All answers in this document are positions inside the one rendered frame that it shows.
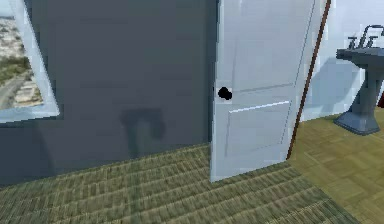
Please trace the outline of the white panelled room door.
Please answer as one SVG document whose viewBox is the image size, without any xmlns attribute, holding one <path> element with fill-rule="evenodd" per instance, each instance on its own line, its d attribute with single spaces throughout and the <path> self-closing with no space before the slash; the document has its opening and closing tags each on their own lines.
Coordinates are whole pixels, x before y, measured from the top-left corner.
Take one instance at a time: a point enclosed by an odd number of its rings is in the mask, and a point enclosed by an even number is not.
<svg viewBox="0 0 384 224">
<path fill-rule="evenodd" d="M 212 182 L 286 160 L 325 4 L 219 1 Z"/>
</svg>

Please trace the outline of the white framed window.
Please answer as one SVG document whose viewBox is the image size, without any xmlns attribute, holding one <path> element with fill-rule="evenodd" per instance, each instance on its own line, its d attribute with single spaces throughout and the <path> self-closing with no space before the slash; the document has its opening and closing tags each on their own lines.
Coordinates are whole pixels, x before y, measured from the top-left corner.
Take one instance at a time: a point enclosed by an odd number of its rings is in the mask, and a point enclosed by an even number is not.
<svg viewBox="0 0 384 224">
<path fill-rule="evenodd" d="M 59 114 L 25 0 L 0 0 L 0 124 Z"/>
</svg>

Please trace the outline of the grey pedestal sink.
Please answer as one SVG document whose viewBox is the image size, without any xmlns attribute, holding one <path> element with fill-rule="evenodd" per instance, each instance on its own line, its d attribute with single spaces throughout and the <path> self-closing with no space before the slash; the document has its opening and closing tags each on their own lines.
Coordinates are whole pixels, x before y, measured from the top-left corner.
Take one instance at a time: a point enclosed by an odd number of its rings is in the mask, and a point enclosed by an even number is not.
<svg viewBox="0 0 384 224">
<path fill-rule="evenodd" d="M 365 71 L 365 78 L 350 108 L 334 123 L 354 134 L 369 135 L 380 130 L 374 110 L 384 82 L 384 48 L 338 49 L 336 58 L 352 62 Z"/>
</svg>

